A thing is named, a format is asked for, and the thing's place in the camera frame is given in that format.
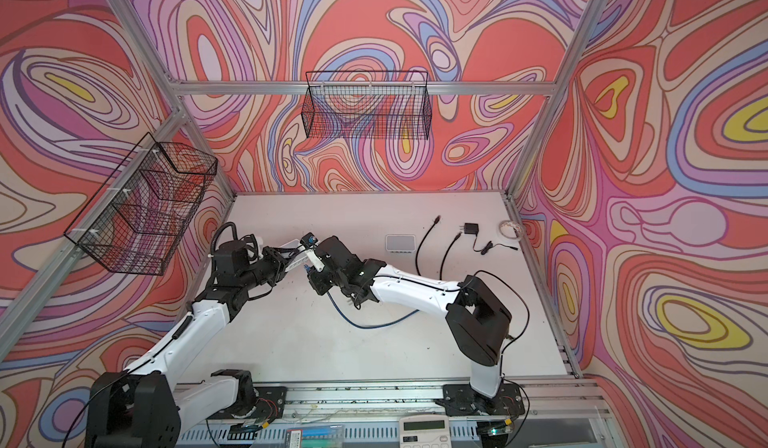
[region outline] colorful wallpaper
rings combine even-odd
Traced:
[[[485,81],[552,80],[587,0],[132,1],[179,80],[303,80],[364,59]]]
[[[186,102],[237,192],[505,189],[544,98],[456,98],[428,140],[307,139],[298,96]]]
[[[768,446],[768,0],[611,0],[515,194],[628,445]]]
[[[169,109],[105,0],[0,0],[0,14],[2,311]],[[78,263],[0,363],[0,446],[60,444],[92,381],[173,325],[223,200],[212,186],[164,277]]]

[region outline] white tabletop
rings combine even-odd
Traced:
[[[254,233],[268,246],[280,246],[312,232],[318,239],[336,235],[361,260],[374,258],[416,273],[410,253],[389,253],[388,234],[413,234],[418,242],[437,215],[422,247],[422,275],[437,278],[440,260],[463,223],[479,223],[477,248],[505,242],[496,226],[507,213],[499,193],[355,193],[240,195],[229,221],[239,236]],[[229,231],[221,241],[230,239]],[[508,376],[564,375],[565,366],[522,252],[502,246],[486,255],[472,251],[473,235],[462,235],[448,255],[443,278],[463,280],[484,269],[506,280],[528,303],[531,322],[525,335],[504,354]],[[510,334],[525,323],[520,300],[493,277],[480,274],[512,313]],[[257,295],[268,287],[251,291]],[[410,309],[366,301],[354,309],[338,288],[333,298],[360,325],[398,319]],[[292,270],[258,301],[249,301],[232,323],[200,353],[181,380],[197,382],[219,369],[250,370],[254,381],[441,379],[469,376],[469,360],[443,319],[417,313],[387,328],[360,330],[336,313],[327,296],[310,287],[302,268]]]

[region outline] black wire mesh basket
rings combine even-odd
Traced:
[[[428,139],[432,101],[423,70],[306,72],[307,138]]]
[[[155,142],[82,236],[64,234],[111,272],[162,275],[217,166],[184,143]]]

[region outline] white calculator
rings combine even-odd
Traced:
[[[451,448],[446,415],[414,415],[400,418],[400,448]]]

